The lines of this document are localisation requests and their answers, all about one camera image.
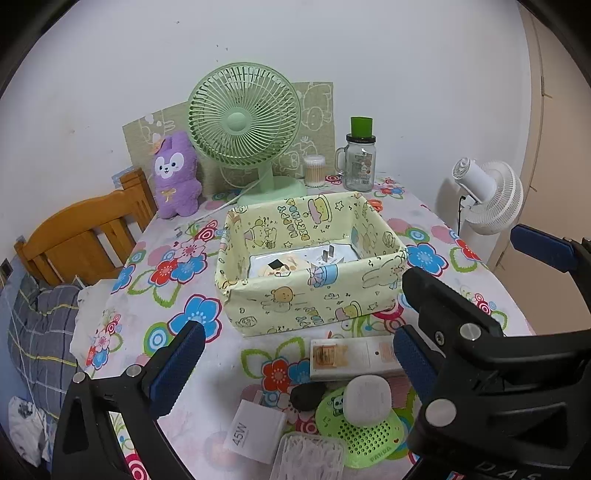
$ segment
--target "jar handle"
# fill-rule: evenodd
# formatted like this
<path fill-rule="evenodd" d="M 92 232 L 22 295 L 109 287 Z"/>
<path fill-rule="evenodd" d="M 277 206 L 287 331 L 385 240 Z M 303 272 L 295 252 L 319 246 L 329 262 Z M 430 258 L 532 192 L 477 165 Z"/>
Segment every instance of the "jar handle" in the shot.
<path fill-rule="evenodd" d="M 336 174 L 337 175 L 344 175 L 345 174 L 345 164 L 343 164 L 343 167 L 339 166 L 339 159 L 341 157 L 343 157 L 345 160 L 345 155 L 346 155 L 346 149 L 347 147 L 339 147 L 336 149 L 335 152 L 335 170 L 336 170 Z"/>

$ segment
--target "fan power cord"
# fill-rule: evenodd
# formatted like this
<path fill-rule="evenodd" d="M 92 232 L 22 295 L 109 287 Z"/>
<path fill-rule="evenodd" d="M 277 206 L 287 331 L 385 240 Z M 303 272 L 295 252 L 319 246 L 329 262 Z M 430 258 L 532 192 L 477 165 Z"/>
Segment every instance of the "fan power cord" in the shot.
<path fill-rule="evenodd" d="M 466 200 L 466 196 L 465 195 L 461 195 L 460 196 L 460 201 L 457 204 L 457 235 L 460 236 L 460 221 L 462 219 L 462 202 Z"/>
<path fill-rule="evenodd" d="M 222 172 L 222 177 L 224 178 L 224 180 L 226 180 L 226 177 L 224 177 L 224 174 L 223 174 L 223 171 L 222 171 L 222 169 L 221 169 L 221 168 L 220 168 L 220 171 Z M 256 181 L 254 181 L 254 182 L 253 182 L 252 184 L 250 184 L 250 185 L 249 185 L 247 188 L 245 188 L 245 189 L 244 189 L 244 190 L 242 190 L 242 191 L 241 191 L 241 192 L 240 192 L 238 195 L 236 195 L 236 196 L 235 196 L 235 197 L 234 197 L 232 200 L 230 200 L 229 202 L 226 202 L 226 203 L 224 203 L 224 204 L 223 204 L 221 207 L 218 207 L 218 208 L 216 208 L 215 210 L 212 210 L 211 212 L 207 212 L 205 215 L 201 215 L 201 217 L 198 217 L 198 218 L 196 218 L 195 220 L 192 220 L 192 221 L 191 221 L 191 223 L 196 223 L 196 222 L 198 222 L 199 220 L 203 220 L 203 219 L 205 219 L 205 218 L 207 218 L 207 217 L 209 217 L 209 216 L 213 215 L 214 213 L 218 213 L 220 210 L 223 210 L 223 209 L 224 209 L 224 208 L 226 208 L 228 205 L 231 205 L 231 204 L 233 204 L 233 203 L 234 203 L 234 202 L 236 202 L 236 201 L 237 201 L 237 200 L 238 200 L 238 199 L 239 199 L 239 198 L 240 198 L 242 195 L 244 195 L 244 194 L 245 194 L 245 193 L 247 193 L 249 190 L 251 190 L 251 189 L 253 189 L 254 187 L 256 187 L 256 186 L 259 184 L 259 182 L 260 182 L 262 179 L 264 179 L 264 178 L 267 178 L 267 175 L 269 175 L 269 173 L 271 173 L 271 174 L 272 174 L 272 169 L 271 169 L 271 168 L 270 168 L 269 170 L 267 170 L 267 171 L 265 172 L 265 174 L 264 174 L 264 175 L 263 175 L 263 176 L 262 176 L 260 179 L 258 179 L 258 180 L 256 180 Z"/>

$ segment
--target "floral tablecloth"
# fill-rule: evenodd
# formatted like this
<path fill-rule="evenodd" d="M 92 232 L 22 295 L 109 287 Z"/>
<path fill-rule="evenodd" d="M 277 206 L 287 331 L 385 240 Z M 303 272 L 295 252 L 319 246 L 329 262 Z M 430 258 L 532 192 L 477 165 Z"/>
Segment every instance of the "floral tablecloth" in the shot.
<path fill-rule="evenodd" d="M 327 177 L 310 194 L 344 191 L 338 177 Z M 194 218 L 221 207 L 237 192 L 207 199 Z M 530 329 L 500 282 L 478 256 L 404 186 L 380 179 L 365 194 L 408 246 L 408 263 L 440 278 L 490 314 L 507 335 Z M 145 364 L 167 345 L 188 319 L 205 327 L 205 351 L 172 412 L 158 423 L 181 460 L 196 478 L 265 479 L 270 466 L 222 448 L 242 398 L 257 392 L 267 406 L 287 413 L 288 430 L 317 433 L 314 416 L 299 413 L 289 402 L 291 389 L 309 381 L 311 338 L 390 335 L 418 315 L 401 286 L 398 301 L 375 313 L 296 332 L 243 338 L 230 325 L 213 282 L 222 228 L 229 207 L 198 222 L 176 217 L 152 220 L 122 270 L 106 305 L 103 328 L 90 347 L 86 371 L 93 378 L 121 374 L 130 364 Z M 392 407 L 408 430 L 420 403 L 406 378 L 390 380 Z M 134 478 L 147 473 L 119 414 L 113 425 Z M 387 460 L 361 470 L 345 469 L 344 478 L 402 478 L 415 461 L 406 445 Z"/>

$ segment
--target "red flower print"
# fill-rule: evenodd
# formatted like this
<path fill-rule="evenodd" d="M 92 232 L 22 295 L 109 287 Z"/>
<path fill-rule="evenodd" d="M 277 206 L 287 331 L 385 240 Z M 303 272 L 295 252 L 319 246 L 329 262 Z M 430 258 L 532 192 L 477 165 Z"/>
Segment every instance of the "red flower print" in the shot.
<path fill-rule="evenodd" d="M 375 209 L 376 212 L 381 212 L 384 209 L 381 200 L 371 199 L 371 200 L 368 200 L 368 203 L 372 207 L 374 207 L 374 209 Z"/>
<path fill-rule="evenodd" d="M 88 355 L 86 356 L 86 366 L 88 367 L 92 363 L 92 359 L 95 357 L 96 347 L 93 345 L 88 350 Z"/>
<path fill-rule="evenodd" d="M 307 433 L 309 435 L 318 435 L 320 433 L 318 431 L 318 427 L 316 426 L 316 420 L 314 419 L 314 416 L 308 420 L 302 420 L 298 417 L 294 426 L 297 432 Z"/>
<path fill-rule="evenodd" d="M 279 357 L 272 362 L 267 362 L 262 366 L 262 387 L 267 391 L 279 390 L 287 393 L 287 388 L 291 384 L 290 377 L 287 375 L 289 363 L 285 358 Z"/>
<path fill-rule="evenodd" d="M 150 283 L 155 284 L 157 287 L 165 285 L 170 280 L 170 274 L 175 268 L 177 268 L 177 266 L 178 261 L 176 258 L 160 262 L 158 268 L 154 273 L 152 273 L 152 276 L 150 277 Z"/>
<path fill-rule="evenodd" d="M 340 177 L 337 175 L 327 175 L 325 179 L 328 183 L 331 183 L 332 185 L 341 185 L 341 183 L 343 183 Z"/>
<path fill-rule="evenodd" d="M 383 310 L 382 312 L 373 312 L 372 315 L 377 317 L 381 320 L 396 320 L 399 318 L 404 311 L 402 305 L 397 303 L 397 305 L 390 310 Z"/>
<path fill-rule="evenodd" d="M 150 480 L 148 472 L 139 458 L 139 455 L 134 451 L 125 457 L 125 463 L 131 472 L 131 476 L 134 480 Z"/>
<path fill-rule="evenodd" d="M 197 235 L 195 235 L 195 240 L 209 242 L 213 237 L 216 236 L 216 229 L 217 220 L 212 220 L 197 232 Z"/>
<path fill-rule="evenodd" d="M 109 322 L 105 327 L 106 332 L 109 335 L 113 335 L 115 333 L 115 329 L 117 328 L 117 322 Z"/>
<path fill-rule="evenodd" d="M 468 260 L 476 260 L 477 262 L 481 261 L 480 257 L 470 250 L 470 247 L 461 238 L 456 238 L 456 245 L 462 249 L 462 253 Z"/>
<path fill-rule="evenodd" d="M 484 313 L 486 313 L 487 315 L 490 315 L 490 314 L 491 314 L 491 312 L 492 312 L 491 308 L 490 308 L 490 307 L 489 307 L 489 305 L 488 305 L 488 302 L 486 302 L 486 301 L 479 301 L 479 302 L 476 304 L 476 306 L 477 306 L 478 308 L 480 308 L 480 309 L 481 309 L 481 310 L 482 310 Z"/>

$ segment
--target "plaid bedding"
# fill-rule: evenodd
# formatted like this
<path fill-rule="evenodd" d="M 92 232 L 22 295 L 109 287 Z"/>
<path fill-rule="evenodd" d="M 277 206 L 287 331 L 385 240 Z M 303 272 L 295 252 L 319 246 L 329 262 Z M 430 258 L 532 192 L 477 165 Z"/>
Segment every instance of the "plaid bedding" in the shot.
<path fill-rule="evenodd" d="M 67 284 L 39 289 L 26 274 L 13 307 L 15 322 L 8 329 L 12 362 L 28 378 L 37 407 L 55 419 L 72 376 L 82 370 L 70 353 L 79 291 Z"/>

